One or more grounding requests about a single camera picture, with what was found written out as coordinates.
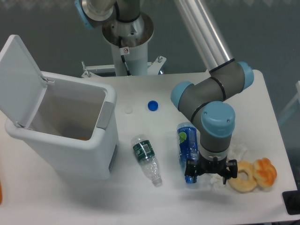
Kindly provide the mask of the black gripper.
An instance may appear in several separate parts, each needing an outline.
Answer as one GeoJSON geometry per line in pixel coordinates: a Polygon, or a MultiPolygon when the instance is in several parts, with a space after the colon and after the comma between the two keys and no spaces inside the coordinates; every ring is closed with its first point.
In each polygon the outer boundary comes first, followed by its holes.
{"type": "Polygon", "coordinates": [[[196,183],[197,176],[205,173],[218,174],[223,177],[225,185],[231,178],[235,179],[238,176],[238,163],[236,159],[226,162],[226,157],[222,160],[217,158],[205,159],[202,155],[199,156],[199,161],[188,159],[185,168],[186,183],[196,183]]]}

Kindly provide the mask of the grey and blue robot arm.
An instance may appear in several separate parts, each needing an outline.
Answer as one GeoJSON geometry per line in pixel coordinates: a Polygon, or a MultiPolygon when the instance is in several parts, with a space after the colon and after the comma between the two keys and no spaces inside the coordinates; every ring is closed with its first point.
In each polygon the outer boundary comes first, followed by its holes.
{"type": "MultiPolygon", "coordinates": [[[[202,0],[175,2],[188,32],[209,71],[209,78],[198,84],[181,82],[174,87],[171,101],[199,130],[200,143],[181,154],[188,184],[205,173],[219,174],[224,181],[236,178],[236,160],[227,160],[235,127],[235,112],[225,103],[254,81],[252,68],[231,55],[213,17],[202,0]]],[[[112,45],[117,76],[145,75],[147,61],[128,58],[129,52],[148,42],[152,21],[140,11],[137,0],[77,0],[78,13],[87,28],[102,26],[112,45]]]]}

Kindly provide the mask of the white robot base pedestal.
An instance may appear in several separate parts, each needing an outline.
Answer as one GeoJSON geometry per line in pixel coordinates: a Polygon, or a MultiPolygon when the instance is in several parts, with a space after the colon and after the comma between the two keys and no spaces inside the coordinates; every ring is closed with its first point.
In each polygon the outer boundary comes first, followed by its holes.
{"type": "Polygon", "coordinates": [[[141,12],[132,22],[112,20],[102,25],[102,34],[110,45],[112,65],[86,66],[82,62],[84,75],[114,72],[116,76],[162,75],[167,59],[159,55],[153,62],[148,61],[148,43],[154,33],[151,18],[141,12]]]}

